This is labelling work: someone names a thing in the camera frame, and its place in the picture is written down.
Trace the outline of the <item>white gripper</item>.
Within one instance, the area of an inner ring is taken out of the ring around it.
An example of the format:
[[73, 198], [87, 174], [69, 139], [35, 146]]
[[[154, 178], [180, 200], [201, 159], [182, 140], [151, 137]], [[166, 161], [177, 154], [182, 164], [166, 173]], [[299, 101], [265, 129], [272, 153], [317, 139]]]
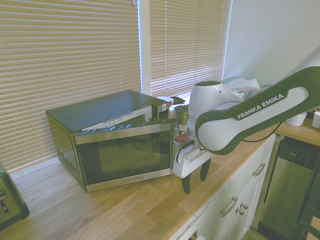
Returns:
[[189, 195], [191, 191], [191, 173], [201, 167], [200, 180], [205, 181], [213, 154], [207, 150], [190, 145], [181, 148], [175, 156], [173, 173], [181, 178], [183, 191]]

